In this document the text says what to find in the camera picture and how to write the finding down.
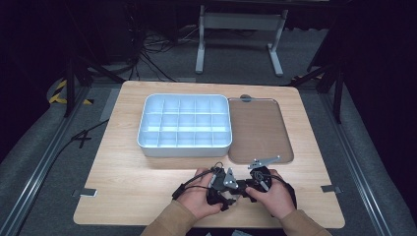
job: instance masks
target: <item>person's left hand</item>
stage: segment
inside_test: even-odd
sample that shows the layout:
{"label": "person's left hand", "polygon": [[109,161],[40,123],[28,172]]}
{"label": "person's left hand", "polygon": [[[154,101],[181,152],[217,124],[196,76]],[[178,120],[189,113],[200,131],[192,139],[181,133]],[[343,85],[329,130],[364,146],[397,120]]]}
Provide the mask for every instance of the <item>person's left hand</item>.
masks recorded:
{"label": "person's left hand", "polygon": [[[199,168],[196,171],[196,175],[206,171],[206,168]],[[190,186],[202,186],[208,187],[211,180],[212,173],[209,173],[201,178],[191,182],[187,187]],[[202,219],[206,216],[217,214],[220,212],[222,207],[221,204],[209,205],[207,201],[207,189],[194,187],[187,189],[180,197],[177,202],[186,207],[197,219]]]}

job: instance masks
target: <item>aluminum rail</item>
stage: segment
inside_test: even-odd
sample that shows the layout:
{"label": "aluminum rail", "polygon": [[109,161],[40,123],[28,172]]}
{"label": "aluminum rail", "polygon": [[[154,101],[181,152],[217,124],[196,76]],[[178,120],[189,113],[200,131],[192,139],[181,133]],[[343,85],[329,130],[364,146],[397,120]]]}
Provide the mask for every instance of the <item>aluminum rail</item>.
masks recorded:
{"label": "aluminum rail", "polygon": [[347,166],[350,170],[350,173],[352,174],[353,180],[356,184],[356,187],[358,188],[359,194],[361,195],[362,201],[364,202],[365,208],[371,217],[372,223],[374,224],[378,235],[392,235],[380,210],[380,207],[378,206],[374,193],[359,165],[355,152],[353,151],[352,146],[346,137],[343,127],[342,125],[338,124],[333,117],[332,103],[330,98],[327,94],[321,93],[320,99],[326,109],[329,119],[331,120],[331,124],[337,133],[340,143],[343,146],[344,157]]}
{"label": "aluminum rail", "polygon": [[83,101],[86,99],[88,93],[89,88],[80,88],[73,112],[71,112],[67,118],[64,118],[58,126],[58,129],[52,138],[51,143],[47,147],[42,159],[28,179],[19,199],[16,201],[15,206],[1,227],[0,236],[12,236],[19,234],[28,214],[30,213],[30,209],[40,192],[42,184],[46,179],[48,170],[55,162],[62,140],[78,109],[83,105]]}

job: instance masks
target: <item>gray carpet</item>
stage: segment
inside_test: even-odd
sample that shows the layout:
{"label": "gray carpet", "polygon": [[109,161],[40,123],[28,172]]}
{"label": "gray carpet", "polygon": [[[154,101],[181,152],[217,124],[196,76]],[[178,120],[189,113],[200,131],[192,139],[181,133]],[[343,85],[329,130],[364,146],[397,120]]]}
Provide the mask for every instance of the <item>gray carpet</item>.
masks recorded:
{"label": "gray carpet", "polygon": [[[255,32],[242,36],[228,31],[216,31],[207,38],[204,72],[194,73],[197,43],[190,41],[163,53],[150,54],[152,61],[168,76],[181,82],[246,84],[279,86],[289,83],[294,76],[306,74],[325,30],[286,30],[278,46],[278,56],[284,76],[275,76],[266,51],[272,38],[270,33]],[[132,80],[164,80],[155,68],[151,70],[140,61],[138,75]],[[130,72],[121,75],[129,78]],[[357,185],[352,178],[343,148],[332,127],[326,105],[314,89],[316,82],[300,87],[300,93],[325,160],[333,185],[342,193],[337,194],[346,224],[341,229],[330,229],[333,235],[378,235],[364,205]],[[88,99],[92,105],[82,105],[76,111],[71,125],[64,135],[61,147],[82,130],[99,124],[109,117],[120,85],[105,78],[95,79]],[[325,94],[332,98],[331,92]],[[5,161],[0,165],[0,222],[5,222],[13,209],[27,180],[41,159],[57,126],[63,120],[65,104],[54,103],[50,109],[21,138]],[[366,132],[348,91],[343,94],[341,107],[342,129],[351,144],[358,162],[370,183],[381,212],[392,235],[417,235],[414,222],[400,194],[389,180],[378,153]],[[71,142],[58,156],[51,168],[37,199],[22,227],[20,235],[139,235],[141,226],[82,226],[73,221],[78,198],[72,197],[86,183],[100,140],[105,131],[103,124],[88,134],[91,140],[82,148],[81,142]],[[190,235],[231,235],[235,229],[193,229]],[[276,235],[268,230],[239,229],[251,235]]]}

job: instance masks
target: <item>person's arm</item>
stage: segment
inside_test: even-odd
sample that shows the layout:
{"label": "person's arm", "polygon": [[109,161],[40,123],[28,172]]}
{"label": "person's arm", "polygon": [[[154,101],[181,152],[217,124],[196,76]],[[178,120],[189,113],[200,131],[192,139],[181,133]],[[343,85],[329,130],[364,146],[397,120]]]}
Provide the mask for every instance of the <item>person's arm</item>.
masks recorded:
{"label": "person's arm", "polygon": [[[281,178],[276,170],[270,169],[269,172]],[[288,191],[278,180],[272,178],[272,185],[266,193],[249,187],[246,188],[246,193],[263,204],[269,213],[279,220],[288,236],[330,235],[303,210],[295,208]]]}
{"label": "person's arm", "polygon": [[[196,175],[206,169],[200,168]],[[183,236],[200,219],[220,212],[221,204],[209,205],[207,202],[207,187],[212,173],[196,179],[176,201],[172,201],[157,219],[152,222],[141,236]]]}

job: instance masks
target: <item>white tray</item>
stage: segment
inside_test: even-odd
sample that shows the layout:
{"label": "white tray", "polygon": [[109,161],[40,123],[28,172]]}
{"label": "white tray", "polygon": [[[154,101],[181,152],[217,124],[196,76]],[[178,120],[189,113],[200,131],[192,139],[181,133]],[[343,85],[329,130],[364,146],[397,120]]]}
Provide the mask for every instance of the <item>white tray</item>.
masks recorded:
{"label": "white tray", "polygon": [[138,133],[146,156],[224,156],[231,142],[225,96],[157,93],[147,97]]}

